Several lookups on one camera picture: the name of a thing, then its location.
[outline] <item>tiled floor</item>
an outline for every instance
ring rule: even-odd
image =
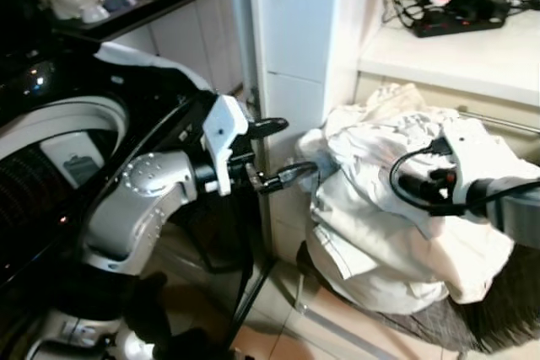
[[[299,314],[292,306],[297,276],[298,272],[289,264],[280,262],[274,267],[233,347],[256,360],[376,358],[361,348],[366,348],[367,341],[399,359],[456,359],[457,353],[415,340],[369,319],[313,282],[306,281],[304,301],[317,316]],[[523,358],[540,358],[540,342],[492,357],[470,352],[467,359]]]

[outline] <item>white laundry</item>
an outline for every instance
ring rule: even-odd
[[[316,156],[326,168],[333,159],[341,168],[330,177],[326,171],[311,204],[319,225],[307,230],[310,255],[334,289],[361,307],[411,314],[448,293],[458,303],[479,301],[508,260],[513,242],[489,224],[432,218],[390,189],[396,159],[427,146],[442,122],[457,117],[428,107],[413,85],[391,85],[366,106],[336,109],[321,132],[300,139],[300,156]],[[539,175],[518,158],[514,164]],[[430,155],[403,165],[422,176],[441,167],[451,163]]]

